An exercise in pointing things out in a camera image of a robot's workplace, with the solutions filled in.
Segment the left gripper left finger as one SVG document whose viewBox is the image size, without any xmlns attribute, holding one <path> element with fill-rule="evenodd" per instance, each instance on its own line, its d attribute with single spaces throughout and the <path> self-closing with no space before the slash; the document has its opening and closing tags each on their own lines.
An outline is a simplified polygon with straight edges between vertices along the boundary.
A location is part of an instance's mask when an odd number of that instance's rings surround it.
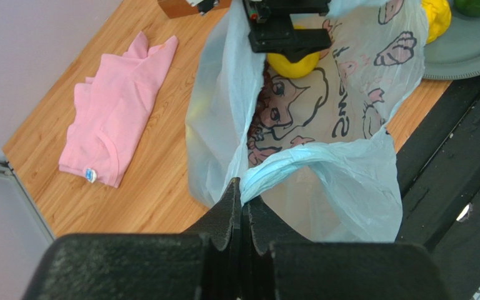
<svg viewBox="0 0 480 300">
<path fill-rule="evenodd" d="M 68 234 L 48 248 L 24 299 L 240 299 L 239 179 L 178 234 Z"/>
</svg>

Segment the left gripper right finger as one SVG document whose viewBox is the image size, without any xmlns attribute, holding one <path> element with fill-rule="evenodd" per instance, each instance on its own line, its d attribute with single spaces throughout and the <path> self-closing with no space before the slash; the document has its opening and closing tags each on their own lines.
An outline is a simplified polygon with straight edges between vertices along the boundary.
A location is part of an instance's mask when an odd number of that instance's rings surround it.
<svg viewBox="0 0 480 300">
<path fill-rule="evenodd" d="M 449 299 L 421 246 L 312 242 L 260 197 L 242 210 L 246 299 Z"/>
</svg>

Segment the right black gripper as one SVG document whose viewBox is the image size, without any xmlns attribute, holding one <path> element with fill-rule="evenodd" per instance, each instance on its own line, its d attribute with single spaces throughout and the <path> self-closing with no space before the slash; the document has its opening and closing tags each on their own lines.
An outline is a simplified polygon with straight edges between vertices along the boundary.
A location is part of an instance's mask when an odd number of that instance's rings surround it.
<svg viewBox="0 0 480 300">
<path fill-rule="evenodd" d="M 329 12 L 331 0 L 260 0 L 243 1 L 254 53 L 283 55 L 297 63 L 306 56 L 330 48 L 332 42 L 325 29 L 295 29 L 291 14 Z"/>
</svg>

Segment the yellow fake lemon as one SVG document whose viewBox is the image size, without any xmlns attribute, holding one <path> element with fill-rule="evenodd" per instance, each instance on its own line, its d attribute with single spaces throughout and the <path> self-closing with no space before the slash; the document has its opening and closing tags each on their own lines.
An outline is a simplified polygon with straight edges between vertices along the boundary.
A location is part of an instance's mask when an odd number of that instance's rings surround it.
<svg viewBox="0 0 480 300">
<path fill-rule="evenodd" d="M 298 79 L 311 73 L 318 65 L 320 57 L 320 52 L 314 52 L 298 62 L 291 62 L 282 54 L 269 53 L 266 59 L 278 75 L 288 79 Z"/>
</svg>

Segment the light blue plastic bag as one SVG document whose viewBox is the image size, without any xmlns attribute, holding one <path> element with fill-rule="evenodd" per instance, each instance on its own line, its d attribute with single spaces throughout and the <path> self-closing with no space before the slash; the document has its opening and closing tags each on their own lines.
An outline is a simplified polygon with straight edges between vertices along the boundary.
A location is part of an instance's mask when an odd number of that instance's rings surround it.
<svg viewBox="0 0 480 300">
<path fill-rule="evenodd" d="M 313 241 L 393 242 L 403 218 L 387 122 L 424 74 L 428 20 L 419 1 L 334 1 L 332 46 L 307 76 L 273 83 L 264 140 L 248 129 L 264 84 L 265 55 L 251 50 L 243 5 L 233 1 L 202 50 L 186 116 L 188 186 L 214 206 L 232 178 Z"/>
</svg>

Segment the yellow fake fruit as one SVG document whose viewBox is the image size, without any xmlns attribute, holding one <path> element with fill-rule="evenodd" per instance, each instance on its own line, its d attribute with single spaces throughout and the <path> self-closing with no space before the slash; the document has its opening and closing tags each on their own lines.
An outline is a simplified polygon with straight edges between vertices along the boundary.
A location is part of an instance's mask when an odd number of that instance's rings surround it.
<svg viewBox="0 0 480 300">
<path fill-rule="evenodd" d="M 426 43 L 430 44 L 450 27 L 451 7 L 447 0 L 422 0 L 421 6 L 427 15 L 429 30 Z"/>
</svg>

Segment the dark green fake lime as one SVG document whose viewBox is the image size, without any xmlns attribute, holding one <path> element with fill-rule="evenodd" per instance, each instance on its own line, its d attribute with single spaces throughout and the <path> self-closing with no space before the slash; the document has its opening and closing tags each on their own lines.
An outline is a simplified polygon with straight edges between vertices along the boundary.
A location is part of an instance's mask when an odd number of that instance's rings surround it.
<svg viewBox="0 0 480 300">
<path fill-rule="evenodd" d="M 454 7 L 464 16 L 480 17 L 480 0 L 455 0 Z"/>
</svg>

